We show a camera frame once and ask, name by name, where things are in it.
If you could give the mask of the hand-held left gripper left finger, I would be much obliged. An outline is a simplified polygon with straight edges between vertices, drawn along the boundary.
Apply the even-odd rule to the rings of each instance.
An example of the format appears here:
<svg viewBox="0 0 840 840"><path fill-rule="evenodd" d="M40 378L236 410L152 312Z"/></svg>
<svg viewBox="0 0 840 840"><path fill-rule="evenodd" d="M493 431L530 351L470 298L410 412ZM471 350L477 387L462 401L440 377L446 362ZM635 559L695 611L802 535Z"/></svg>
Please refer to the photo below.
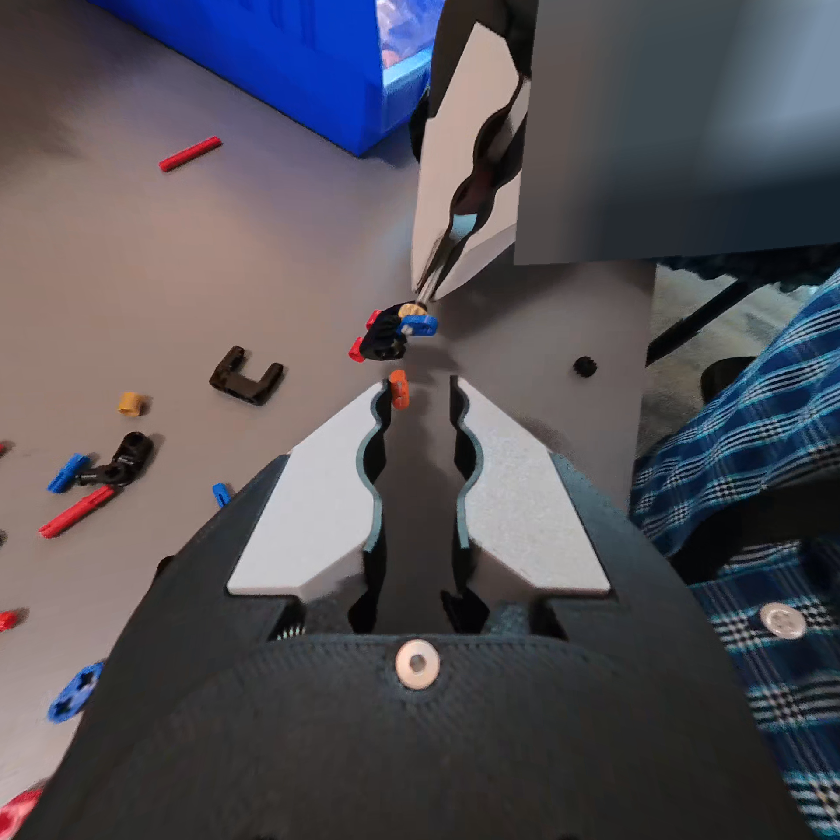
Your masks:
<svg viewBox="0 0 840 840"><path fill-rule="evenodd" d="M227 593L281 596L309 607L335 602L369 634L385 578L382 497L391 387L379 381L288 453Z"/></svg>

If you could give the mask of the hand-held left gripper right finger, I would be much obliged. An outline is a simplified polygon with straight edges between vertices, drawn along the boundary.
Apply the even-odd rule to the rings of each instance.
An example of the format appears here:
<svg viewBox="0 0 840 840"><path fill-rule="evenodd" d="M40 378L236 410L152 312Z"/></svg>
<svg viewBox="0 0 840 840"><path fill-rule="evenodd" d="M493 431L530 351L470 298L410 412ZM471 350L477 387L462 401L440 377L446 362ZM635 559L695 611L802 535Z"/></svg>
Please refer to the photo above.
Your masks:
<svg viewBox="0 0 840 840"><path fill-rule="evenodd" d="M449 379L456 498L455 592L442 591L457 634L479 634L497 609L530 613L554 598L612 591L552 451L459 375Z"/></svg>

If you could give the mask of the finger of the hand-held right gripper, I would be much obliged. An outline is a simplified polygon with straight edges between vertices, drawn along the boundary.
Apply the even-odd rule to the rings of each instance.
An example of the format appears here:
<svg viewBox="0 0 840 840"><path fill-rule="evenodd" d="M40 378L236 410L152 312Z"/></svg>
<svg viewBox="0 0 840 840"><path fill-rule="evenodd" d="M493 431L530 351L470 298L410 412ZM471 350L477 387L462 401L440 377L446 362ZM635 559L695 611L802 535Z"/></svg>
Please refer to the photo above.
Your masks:
<svg viewBox="0 0 840 840"><path fill-rule="evenodd" d="M479 131L509 104L519 80L506 40L475 24L437 114L426 122L411 247L413 291L430 246L454 212L455 192L473 171Z"/></svg>
<svg viewBox="0 0 840 840"><path fill-rule="evenodd" d="M474 166L455 192L474 209L471 227L448 226L425 274L425 301L438 301L479 274L516 240L524 135L529 110L529 80L520 79L509 104L494 113L476 140Z"/></svg>

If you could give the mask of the small black lego assembly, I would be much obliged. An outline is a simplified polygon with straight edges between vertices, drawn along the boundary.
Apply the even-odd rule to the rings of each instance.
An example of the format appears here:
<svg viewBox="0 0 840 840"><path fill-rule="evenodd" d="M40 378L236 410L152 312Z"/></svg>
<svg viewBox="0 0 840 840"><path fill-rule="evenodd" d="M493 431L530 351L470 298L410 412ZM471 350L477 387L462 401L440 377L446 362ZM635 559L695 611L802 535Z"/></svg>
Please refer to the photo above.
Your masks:
<svg viewBox="0 0 840 840"><path fill-rule="evenodd" d="M455 265L460 242L456 227L455 218L450 217L430 246L413 298L372 313L365 334L350 348L349 357L353 361L397 361L405 355L409 340L435 336L438 318L432 309L442 298L445 280Z"/></svg>

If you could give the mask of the clear bags of lego pieces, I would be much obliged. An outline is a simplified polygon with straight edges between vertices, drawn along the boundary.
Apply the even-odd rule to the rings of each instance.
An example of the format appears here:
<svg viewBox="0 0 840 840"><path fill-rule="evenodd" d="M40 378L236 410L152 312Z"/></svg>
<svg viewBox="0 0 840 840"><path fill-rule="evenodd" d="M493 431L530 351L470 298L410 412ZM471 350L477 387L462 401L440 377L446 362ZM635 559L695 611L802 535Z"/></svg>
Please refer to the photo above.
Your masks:
<svg viewBox="0 0 840 840"><path fill-rule="evenodd" d="M444 1L377 1L382 63L390 69L434 43Z"/></svg>

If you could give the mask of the black angled lego connector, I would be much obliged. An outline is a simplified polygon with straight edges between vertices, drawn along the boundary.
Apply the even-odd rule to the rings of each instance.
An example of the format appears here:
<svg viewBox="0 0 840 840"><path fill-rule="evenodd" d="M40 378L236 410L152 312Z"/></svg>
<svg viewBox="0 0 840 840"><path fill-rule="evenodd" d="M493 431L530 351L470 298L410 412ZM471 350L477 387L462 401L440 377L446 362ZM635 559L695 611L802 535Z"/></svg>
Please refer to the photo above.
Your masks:
<svg viewBox="0 0 840 840"><path fill-rule="evenodd" d="M83 469L77 477L77 482L82 487L127 487L143 473L153 454L152 437L140 432L131 432L122 439L107 464Z"/></svg>

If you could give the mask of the red lego axle pin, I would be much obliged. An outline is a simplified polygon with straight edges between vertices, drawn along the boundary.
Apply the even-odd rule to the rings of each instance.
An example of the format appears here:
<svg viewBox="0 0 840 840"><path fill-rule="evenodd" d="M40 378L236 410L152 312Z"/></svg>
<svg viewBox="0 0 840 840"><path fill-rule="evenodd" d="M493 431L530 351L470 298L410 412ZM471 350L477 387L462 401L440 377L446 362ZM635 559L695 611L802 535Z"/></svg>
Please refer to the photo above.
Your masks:
<svg viewBox="0 0 840 840"><path fill-rule="evenodd" d="M38 534L44 539L57 538L117 495L118 488L101 486L41 526Z"/></svg>

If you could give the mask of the long red lego axle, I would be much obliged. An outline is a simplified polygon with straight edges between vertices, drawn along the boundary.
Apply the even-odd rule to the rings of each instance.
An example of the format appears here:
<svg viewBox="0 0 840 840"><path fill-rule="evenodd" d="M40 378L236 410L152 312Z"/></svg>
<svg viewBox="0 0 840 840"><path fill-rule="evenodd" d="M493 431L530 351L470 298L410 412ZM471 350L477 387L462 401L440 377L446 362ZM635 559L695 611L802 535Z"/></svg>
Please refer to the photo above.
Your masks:
<svg viewBox="0 0 840 840"><path fill-rule="evenodd" d="M209 152L221 148L222 146L223 142L218 136L211 136L199 143L195 143L164 158L158 164L159 169L162 173L169 174L184 165L201 158L205 154L209 154Z"/></svg>

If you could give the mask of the red lego connector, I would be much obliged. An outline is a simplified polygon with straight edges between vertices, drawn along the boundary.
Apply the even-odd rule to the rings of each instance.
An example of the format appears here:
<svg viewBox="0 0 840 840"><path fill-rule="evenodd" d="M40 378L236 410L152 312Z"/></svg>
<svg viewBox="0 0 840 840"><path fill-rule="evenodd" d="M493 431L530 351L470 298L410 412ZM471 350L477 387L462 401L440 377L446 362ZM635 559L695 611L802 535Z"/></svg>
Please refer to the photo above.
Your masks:
<svg viewBox="0 0 840 840"><path fill-rule="evenodd" d="M1 808L1 839L12 839L26 822L44 791L43 786L26 790Z"/></svg>

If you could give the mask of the plain blue parts bin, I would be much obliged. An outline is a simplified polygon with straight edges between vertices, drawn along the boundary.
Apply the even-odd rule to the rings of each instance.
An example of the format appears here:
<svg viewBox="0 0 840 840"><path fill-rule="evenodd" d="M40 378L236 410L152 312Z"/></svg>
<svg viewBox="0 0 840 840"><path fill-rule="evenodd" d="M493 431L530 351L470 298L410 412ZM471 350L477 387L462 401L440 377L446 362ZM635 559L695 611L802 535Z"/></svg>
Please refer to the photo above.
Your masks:
<svg viewBox="0 0 840 840"><path fill-rule="evenodd" d="M384 69L376 1L93 1L354 156L406 123L432 47Z"/></svg>

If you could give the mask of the black chair leg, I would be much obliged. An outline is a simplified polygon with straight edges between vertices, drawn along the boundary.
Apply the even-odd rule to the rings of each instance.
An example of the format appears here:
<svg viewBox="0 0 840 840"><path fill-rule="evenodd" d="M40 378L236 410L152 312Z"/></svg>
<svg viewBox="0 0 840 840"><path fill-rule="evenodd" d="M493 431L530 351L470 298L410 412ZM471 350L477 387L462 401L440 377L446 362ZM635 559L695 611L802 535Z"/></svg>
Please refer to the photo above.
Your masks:
<svg viewBox="0 0 840 840"><path fill-rule="evenodd" d="M704 372L734 355L728 349L731 341L718 336L717 324L757 289L746 280L700 280L686 271L658 271L645 368L654 393L667 406L697 410L706 404Z"/></svg>

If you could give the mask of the person in blue plaid shirt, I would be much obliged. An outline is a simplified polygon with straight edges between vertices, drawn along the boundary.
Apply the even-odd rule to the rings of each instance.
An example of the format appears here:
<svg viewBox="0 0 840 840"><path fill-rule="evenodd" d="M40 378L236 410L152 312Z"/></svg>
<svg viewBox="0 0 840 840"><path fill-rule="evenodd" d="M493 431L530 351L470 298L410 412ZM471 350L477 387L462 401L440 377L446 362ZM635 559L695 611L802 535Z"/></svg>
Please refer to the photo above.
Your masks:
<svg viewBox="0 0 840 840"><path fill-rule="evenodd" d="M652 447L630 519L668 561L716 514L766 491L838 481L838 272L754 360ZM838 489L828 533L737 549L689 588L738 674L782 780L819 838L838 838Z"/></svg>

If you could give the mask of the black u-shaped lego frame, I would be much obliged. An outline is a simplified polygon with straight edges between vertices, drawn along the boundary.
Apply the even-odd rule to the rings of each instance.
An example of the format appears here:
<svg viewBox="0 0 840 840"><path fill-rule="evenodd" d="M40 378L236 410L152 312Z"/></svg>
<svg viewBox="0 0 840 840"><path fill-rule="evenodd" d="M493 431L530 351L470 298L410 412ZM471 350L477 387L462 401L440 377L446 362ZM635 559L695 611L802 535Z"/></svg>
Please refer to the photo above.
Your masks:
<svg viewBox="0 0 840 840"><path fill-rule="evenodd" d="M217 364L208 383L214 390L240 402L263 406L277 391L286 369L283 364L272 363L258 380L254 380L242 373L245 357L245 348L232 346Z"/></svg>

